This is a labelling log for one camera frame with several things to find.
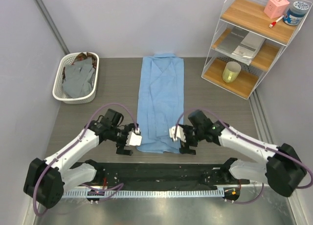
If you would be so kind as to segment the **light blue long sleeve shirt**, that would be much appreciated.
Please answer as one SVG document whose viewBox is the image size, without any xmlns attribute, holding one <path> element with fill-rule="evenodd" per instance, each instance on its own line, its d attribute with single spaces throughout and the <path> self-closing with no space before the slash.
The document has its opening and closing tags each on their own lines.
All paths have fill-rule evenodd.
<svg viewBox="0 0 313 225">
<path fill-rule="evenodd" d="M 145 56 L 142 60 L 137 122 L 145 153 L 179 153 L 180 144 L 169 137 L 184 111 L 184 60 L 172 53 Z"/>
</svg>

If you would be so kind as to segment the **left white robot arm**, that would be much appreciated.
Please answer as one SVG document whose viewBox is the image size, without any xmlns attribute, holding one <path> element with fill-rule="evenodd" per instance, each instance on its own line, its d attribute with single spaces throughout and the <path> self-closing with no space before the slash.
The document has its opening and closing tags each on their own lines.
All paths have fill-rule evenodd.
<svg viewBox="0 0 313 225">
<path fill-rule="evenodd" d="M 103 182 L 103 169 L 93 160 L 72 168 L 77 160 L 103 141 L 115 142 L 117 154 L 132 154 L 125 146 L 131 144 L 132 138 L 141 137 L 139 124 L 133 121 L 120 129 L 119 125 L 123 120 L 121 113 L 108 109 L 105 115 L 100 115 L 98 119 L 90 118 L 78 136 L 65 147 L 46 159 L 35 158 L 31 161 L 23 191 L 32 198 L 36 215 L 39 214 L 37 204 L 50 209 L 59 202 L 66 191 L 85 182 L 91 182 L 93 185 Z"/>
</svg>

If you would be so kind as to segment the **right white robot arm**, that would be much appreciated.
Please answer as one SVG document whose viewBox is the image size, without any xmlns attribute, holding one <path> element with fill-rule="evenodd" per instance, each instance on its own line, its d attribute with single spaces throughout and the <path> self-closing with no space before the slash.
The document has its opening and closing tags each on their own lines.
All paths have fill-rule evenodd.
<svg viewBox="0 0 313 225">
<path fill-rule="evenodd" d="M 290 197 L 296 189 L 301 189 L 301 181 L 312 171 L 302 163 L 295 149 L 283 144 L 277 146 L 245 135 L 220 118 L 212 122 L 202 110 L 191 109 L 182 113 L 179 118 L 188 115 L 191 125 L 179 122 L 170 129 L 173 141 L 180 141 L 182 153 L 191 152 L 200 141 L 215 143 L 237 151 L 253 162 L 239 159 L 231 160 L 221 171 L 221 178 L 226 183 L 235 180 L 252 180 L 267 184 L 277 194 Z"/>
</svg>

